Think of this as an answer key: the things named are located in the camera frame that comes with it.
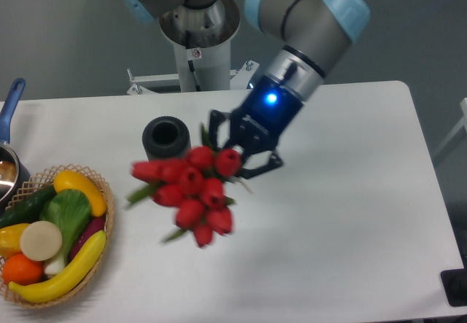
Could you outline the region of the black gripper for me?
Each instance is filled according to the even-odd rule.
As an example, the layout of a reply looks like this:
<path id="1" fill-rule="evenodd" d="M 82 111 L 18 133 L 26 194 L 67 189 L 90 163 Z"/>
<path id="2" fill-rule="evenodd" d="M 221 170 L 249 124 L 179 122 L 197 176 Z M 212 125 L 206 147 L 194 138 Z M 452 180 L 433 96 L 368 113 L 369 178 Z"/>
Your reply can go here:
<path id="1" fill-rule="evenodd" d="M 235 177 L 253 179 L 262 176 L 283 166 L 283 159 L 274 149 L 302 106 L 303 103 L 287 88 L 262 76 L 242 104 L 231 113 L 216 109 L 209 112 L 208 127 L 201 125 L 201 143 L 213 152 L 241 147 L 244 155 L 252 156 Z M 226 121 L 230 121 L 229 138 L 219 146 L 219 127 Z"/>

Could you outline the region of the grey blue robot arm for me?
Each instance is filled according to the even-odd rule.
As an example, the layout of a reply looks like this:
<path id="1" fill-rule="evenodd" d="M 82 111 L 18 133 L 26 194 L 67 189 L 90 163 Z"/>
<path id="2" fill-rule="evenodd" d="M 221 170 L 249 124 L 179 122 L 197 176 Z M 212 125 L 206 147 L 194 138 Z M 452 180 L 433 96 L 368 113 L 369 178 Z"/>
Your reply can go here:
<path id="1" fill-rule="evenodd" d="M 180 87 L 184 91 L 229 86 L 230 42 L 242 18 L 283 48 L 231 112 L 209 114 L 209 141 L 215 151 L 220 125 L 230 125 L 227 148 L 242 149 L 241 160 L 267 152 L 266 164 L 239 166 L 229 180 L 250 179 L 282 165 L 279 138 L 304 103 L 321 86 L 343 54 L 367 26 L 364 0 L 124 0 L 143 22 L 157 20 L 172 43 Z"/>

